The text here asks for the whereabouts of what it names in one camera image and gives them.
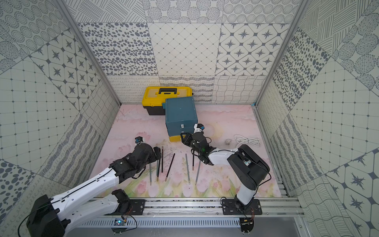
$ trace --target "yellow toolbox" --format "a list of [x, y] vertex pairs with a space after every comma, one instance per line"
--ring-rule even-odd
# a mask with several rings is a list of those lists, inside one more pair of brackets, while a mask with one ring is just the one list
[[192, 89], [188, 86], [148, 86], [142, 105], [149, 115], [165, 115], [166, 99], [187, 96], [192, 96]]

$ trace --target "patterned wall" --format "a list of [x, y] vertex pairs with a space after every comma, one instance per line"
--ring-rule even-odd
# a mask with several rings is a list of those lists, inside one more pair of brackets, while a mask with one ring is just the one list
[[312, 0], [258, 105], [315, 236], [379, 236], [378, 7]]
[[88, 178], [118, 108], [52, 1], [0, 2], [0, 236]]
[[66, 0], [123, 103], [140, 103], [146, 86], [186, 85], [207, 104], [255, 102], [300, 2]]

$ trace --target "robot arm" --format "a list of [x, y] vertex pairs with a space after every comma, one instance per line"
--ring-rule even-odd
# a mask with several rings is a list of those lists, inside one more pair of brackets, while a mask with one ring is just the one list
[[204, 126], [195, 124], [194, 133], [181, 134], [182, 143], [198, 153], [198, 158], [208, 165], [230, 165], [241, 181], [241, 188], [235, 196], [237, 210], [245, 212], [250, 205], [259, 184], [270, 175], [270, 168], [248, 145], [224, 150], [210, 146], [204, 136]]
[[34, 202], [26, 223], [31, 237], [62, 237], [94, 217], [115, 211], [127, 213], [131, 203], [121, 189], [100, 200], [85, 203], [108, 188], [128, 178], [134, 178], [134, 175], [145, 169], [147, 164], [161, 158], [160, 148], [152, 148], [143, 142], [142, 137], [135, 139], [136, 147], [132, 153], [114, 161], [95, 177], [52, 198], [48, 198], [47, 195], [39, 197]]

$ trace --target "blue metal box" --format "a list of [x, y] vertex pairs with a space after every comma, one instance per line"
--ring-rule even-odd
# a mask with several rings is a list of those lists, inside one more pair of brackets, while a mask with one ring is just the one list
[[164, 106], [169, 136], [178, 136], [183, 132], [193, 133], [197, 114], [192, 96], [166, 99]]

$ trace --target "mounting plate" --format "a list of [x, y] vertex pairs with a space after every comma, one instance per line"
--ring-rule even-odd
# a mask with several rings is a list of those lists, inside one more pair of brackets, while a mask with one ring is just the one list
[[[235, 207], [234, 199], [222, 199], [221, 204], [222, 204], [222, 212], [224, 215], [242, 215], [241, 212], [237, 211], [237, 208]], [[260, 206], [261, 205], [260, 205], [259, 200], [253, 199], [253, 203], [250, 205], [250, 207], [253, 208], [255, 215], [262, 215], [262, 209]], [[247, 208], [243, 214], [251, 215], [250, 208]]]
[[[131, 199], [130, 202], [132, 204], [132, 211], [130, 212], [130, 214], [132, 216], [142, 215], [143, 210], [145, 209], [146, 200], [145, 199]], [[113, 213], [106, 214], [106, 215], [125, 215], [125, 214], [126, 213], [113, 212]]]

